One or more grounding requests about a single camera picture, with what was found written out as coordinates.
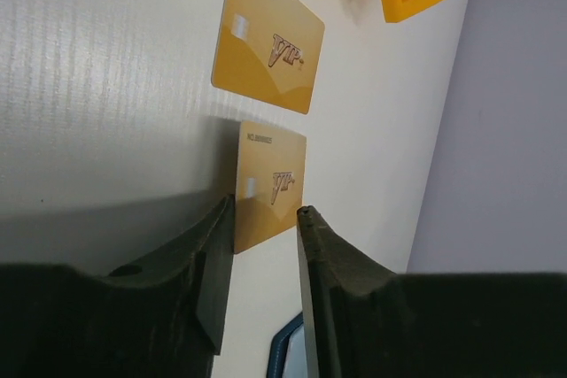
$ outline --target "gold card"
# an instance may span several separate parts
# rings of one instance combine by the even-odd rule
[[[324,31],[299,0],[224,0],[212,83],[307,114]]]
[[[303,135],[243,121],[238,143],[236,253],[295,226],[303,201],[306,148]]]

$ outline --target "dark blue frame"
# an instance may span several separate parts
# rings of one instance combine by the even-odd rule
[[[303,313],[298,314],[274,336],[269,351],[267,378],[282,378],[290,336],[301,325],[303,325]]]

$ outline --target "blue-rimmed object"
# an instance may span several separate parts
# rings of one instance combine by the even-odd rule
[[[269,351],[267,378],[282,378],[290,336],[302,326],[303,313],[300,313],[274,336]]]

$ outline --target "gray wall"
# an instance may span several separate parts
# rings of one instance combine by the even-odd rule
[[[567,270],[567,0],[469,0],[413,272]]]

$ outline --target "table surface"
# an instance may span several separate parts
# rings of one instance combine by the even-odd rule
[[[234,190],[237,123],[260,120],[307,136],[305,203],[404,271],[467,0],[399,24],[301,1],[326,26],[306,116],[212,87],[223,0],[0,0],[0,261],[145,254]],[[264,376],[300,310],[294,229],[237,255],[213,376]]]

